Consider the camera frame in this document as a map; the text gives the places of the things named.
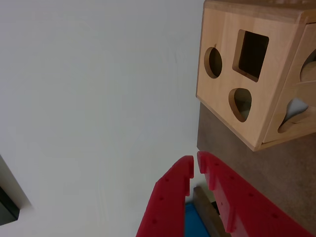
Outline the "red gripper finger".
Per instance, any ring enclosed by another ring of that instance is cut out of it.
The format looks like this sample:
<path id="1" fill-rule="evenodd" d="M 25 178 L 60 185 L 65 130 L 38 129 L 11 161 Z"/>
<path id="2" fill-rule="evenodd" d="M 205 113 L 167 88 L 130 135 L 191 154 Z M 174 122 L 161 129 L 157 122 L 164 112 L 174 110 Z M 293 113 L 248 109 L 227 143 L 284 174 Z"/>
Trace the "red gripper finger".
<path id="1" fill-rule="evenodd" d="M 231 236 L 311 236 L 219 158 L 199 151 L 197 160 L 208 188 L 214 193 L 224 229 Z"/>
<path id="2" fill-rule="evenodd" d="M 185 197 L 190 195 L 194 177 L 194 157 L 184 156 L 155 183 L 138 237 L 183 237 Z"/>

